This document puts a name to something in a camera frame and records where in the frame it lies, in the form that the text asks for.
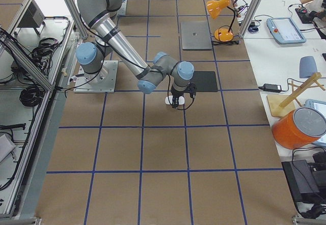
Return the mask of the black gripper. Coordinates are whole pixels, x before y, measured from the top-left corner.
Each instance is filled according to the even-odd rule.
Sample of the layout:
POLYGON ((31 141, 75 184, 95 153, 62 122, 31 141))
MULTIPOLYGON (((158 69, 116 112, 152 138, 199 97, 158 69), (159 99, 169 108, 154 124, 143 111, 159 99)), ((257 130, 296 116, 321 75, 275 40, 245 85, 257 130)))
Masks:
POLYGON ((173 83, 171 87, 172 108, 177 108, 179 106, 180 104, 179 97, 181 97, 184 93, 189 93, 190 97, 194 99, 196 96, 196 92, 197 92, 197 87, 193 82, 189 82, 184 87, 178 86, 177 84, 173 83))

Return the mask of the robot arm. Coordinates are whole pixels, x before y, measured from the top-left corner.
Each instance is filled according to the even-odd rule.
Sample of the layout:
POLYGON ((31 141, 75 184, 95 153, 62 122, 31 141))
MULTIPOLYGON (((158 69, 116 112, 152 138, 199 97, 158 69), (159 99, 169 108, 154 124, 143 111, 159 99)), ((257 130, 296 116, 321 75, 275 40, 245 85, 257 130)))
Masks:
POLYGON ((179 98, 189 93, 195 98, 197 88, 191 82, 194 66, 187 61, 179 62, 169 54, 159 52, 149 66, 127 41, 120 29, 111 19, 111 14, 120 9, 125 0, 77 0, 81 18, 88 28, 96 31, 99 39, 108 45, 126 64, 138 79, 138 88, 150 94, 165 79, 172 78, 173 84, 168 93, 172 108, 179 106, 179 98))

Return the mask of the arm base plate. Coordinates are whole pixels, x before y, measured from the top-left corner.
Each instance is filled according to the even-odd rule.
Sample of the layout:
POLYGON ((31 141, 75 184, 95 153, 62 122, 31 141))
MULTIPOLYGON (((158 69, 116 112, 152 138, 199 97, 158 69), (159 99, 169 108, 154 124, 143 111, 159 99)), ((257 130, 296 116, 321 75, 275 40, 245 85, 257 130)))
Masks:
POLYGON ((78 77, 75 82, 75 93, 113 93, 115 91, 116 77, 118 71, 118 61, 105 60, 99 74, 84 74, 82 66, 79 73, 83 76, 78 77))

